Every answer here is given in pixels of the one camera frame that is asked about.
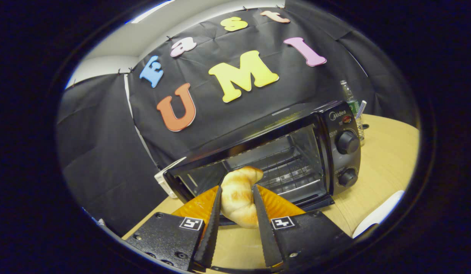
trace wooden table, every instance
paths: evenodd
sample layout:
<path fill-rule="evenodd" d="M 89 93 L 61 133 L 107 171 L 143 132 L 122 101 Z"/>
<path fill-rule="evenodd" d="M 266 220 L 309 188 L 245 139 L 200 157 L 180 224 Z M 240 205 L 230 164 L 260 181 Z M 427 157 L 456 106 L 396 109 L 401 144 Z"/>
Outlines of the wooden table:
<path fill-rule="evenodd" d="M 363 115 L 366 142 L 361 149 L 359 179 L 350 189 L 333 196 L 335 204 L 322 212 L 351 236 L 359 223 L 396 191 L 405 190 L 418 155 L 418 130 L 410 125 L 373 115 Z M 172 213 L 183 203 L 166 198 L 122 239 L 131 236 L 154 213 Z M 258 229 L 239 225 L 218 230 L 213 265 L 227 268 L 265 268 Z M 216 273 L 211 269 L 207 273 Z"/>

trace black backdrop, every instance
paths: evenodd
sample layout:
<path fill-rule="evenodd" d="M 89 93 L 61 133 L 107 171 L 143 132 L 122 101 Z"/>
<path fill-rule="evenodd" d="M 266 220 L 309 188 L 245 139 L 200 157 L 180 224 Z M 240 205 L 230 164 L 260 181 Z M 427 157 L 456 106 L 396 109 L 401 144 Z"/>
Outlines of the black backdrop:
<path fill-rule="evenodd" d="M 120 11 L 127 11 L 115 21 L 122 23 L 152 6 L 133 3 L 0 3 L 0 272 L 150 272 L 74 203 L 55 151 L 62 89 L 75 62 L 112 29 L 81 41 Z M 392 232 L 340 258 L 332 272 L 471 272 L 471 2 L 318 4 L 396 62 L 426 122 L 412 182 L 423 186 L 421 196 L 401 204 L 405 216 Z M 79 45 L 87 48 L 72 54 Z"/>
<path fill-rule="evenodd" d="M 260 15 L 279 12 L 291 20 L 282 24 Z M 240 17 L 249 26 L 229 32 L 223 19 Z M 171 57 L 171 46 L 193 37 L 197 46 Z M 305 58 L 283 40 L 302 37 L 327 62 L 307 66 Z M 244 52 L 259 57 L 279 80 L 229 103 L 208 71 L 225 62 L 239 67 Z M 139 75 L 152 56 L 159 56 L 164 74 L 155 88 Z M 161 168 L 221 135 L 300 102 L 324 104 L 343 99 L 340 80 L 347 80 L 366 113 L 418 126 L 411 90 L 397 67 L 371 41 L 345 22 L 313 6 L 287 1 L 285 9 L 237 11 L 196 24 L 148 54 L 128 75 L 129 113 L 124 75 L 98 76 L 65 91 L 58 115 L 58 153 L 68 186 L 89 213 L 125 234 L 160 203 L 166 194 L 154 180 L 159 170 L 143 151 L 134 124 Z M 185 114 L 174 91 L 190 83 L 197 108 L 193 123 L 180 132 L 168 130 L 157 104 L 172 96 L 173 111 Z"/>

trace toaster oven knob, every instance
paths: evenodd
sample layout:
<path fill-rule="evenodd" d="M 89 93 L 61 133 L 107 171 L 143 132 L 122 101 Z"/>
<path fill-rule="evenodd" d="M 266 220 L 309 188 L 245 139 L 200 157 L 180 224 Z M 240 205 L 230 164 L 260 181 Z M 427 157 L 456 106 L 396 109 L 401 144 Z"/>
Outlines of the toaster oven knob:
<path fill-rule="evenodd" d="M 344 131 L 337 140 L 337 150 L 340 154 L 351 154 L 359 148 L 359 138 L 352 131 Z"/>
<path fill-rule="evenodd" d="M 357 181 L 357 174 L 354 168 L 348 168 L 342 175 L 339 177 L 339 184 L 345 187 L 350 187 L 354 185 Z"/>

